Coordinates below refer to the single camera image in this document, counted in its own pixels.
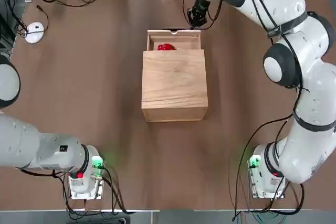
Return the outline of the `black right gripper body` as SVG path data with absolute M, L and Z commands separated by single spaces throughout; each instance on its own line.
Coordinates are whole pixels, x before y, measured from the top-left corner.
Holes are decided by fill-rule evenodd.
M 210 5 L 210 1 L 207 0 L 195 0 L 193 5 L 194 16 L 206 16 Z

